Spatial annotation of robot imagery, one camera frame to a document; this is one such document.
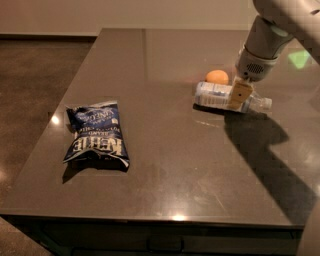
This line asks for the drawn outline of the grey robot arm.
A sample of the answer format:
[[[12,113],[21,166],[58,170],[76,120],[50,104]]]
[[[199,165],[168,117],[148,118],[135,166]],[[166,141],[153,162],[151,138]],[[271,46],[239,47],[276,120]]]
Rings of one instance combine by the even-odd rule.
[[[320,63],[319,0],[252,0],[257,11],[239,51],[228,107],[238,109],[252,94],[253,82],[263,80],[282,50],[296,39]]]

